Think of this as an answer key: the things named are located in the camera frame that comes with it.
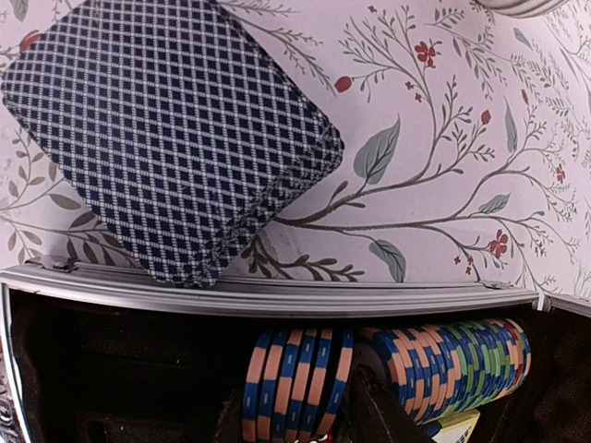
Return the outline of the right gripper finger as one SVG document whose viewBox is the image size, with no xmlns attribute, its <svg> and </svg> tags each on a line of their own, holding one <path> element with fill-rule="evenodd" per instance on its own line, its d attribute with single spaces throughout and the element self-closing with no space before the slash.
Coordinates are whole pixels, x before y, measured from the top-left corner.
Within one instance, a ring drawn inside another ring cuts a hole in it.
<svg viewBox="0 0 591 443">
<path fill-rule="evenodd" d="M 359 365 L 350 379 L 350 435 L 353 442 L 433 442 L 367 365 Z"/>
</svg>

